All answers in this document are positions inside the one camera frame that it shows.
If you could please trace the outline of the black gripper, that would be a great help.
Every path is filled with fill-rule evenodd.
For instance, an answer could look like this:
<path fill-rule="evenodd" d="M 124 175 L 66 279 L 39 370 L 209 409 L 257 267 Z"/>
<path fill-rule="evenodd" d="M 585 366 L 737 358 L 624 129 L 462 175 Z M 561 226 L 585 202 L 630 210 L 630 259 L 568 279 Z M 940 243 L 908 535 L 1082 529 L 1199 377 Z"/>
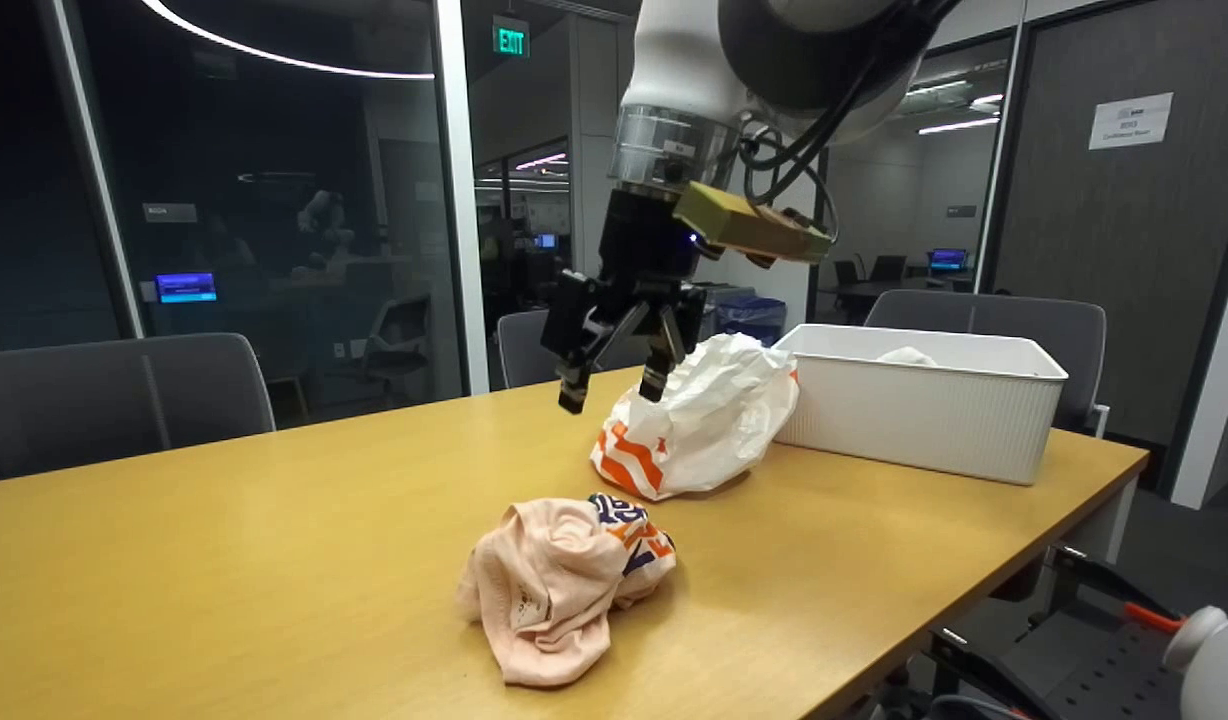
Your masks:
<path fill-rule="evenodd" d="M 597 370 L 644 358 L 638 397 L 659 400 L 694 346 L 699 297 L 687 287 L 699 250 L 665 198 L 614 190 L 600 233 L 600 267 L 562 267 L 549 292 L 539 346 L 561 358 L 561 409 L 578 418 Z"/>

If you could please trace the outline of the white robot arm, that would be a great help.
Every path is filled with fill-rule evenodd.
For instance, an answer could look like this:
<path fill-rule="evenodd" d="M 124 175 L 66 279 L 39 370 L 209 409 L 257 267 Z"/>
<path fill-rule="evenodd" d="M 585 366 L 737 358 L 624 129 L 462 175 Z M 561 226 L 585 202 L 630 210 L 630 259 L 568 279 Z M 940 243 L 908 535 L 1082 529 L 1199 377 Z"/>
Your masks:
<path fill-rule="evenodd" d="M 539 331 L 562 413 L 585 413 L 591 370 L 628 335 L 649 346 L 638 397 L 665 397 L 694 348 L 702 258 L 826 258 L 826 151 L 905 99 L 954 4 L 638 0 L 600 271 L 568 267 Z"/>

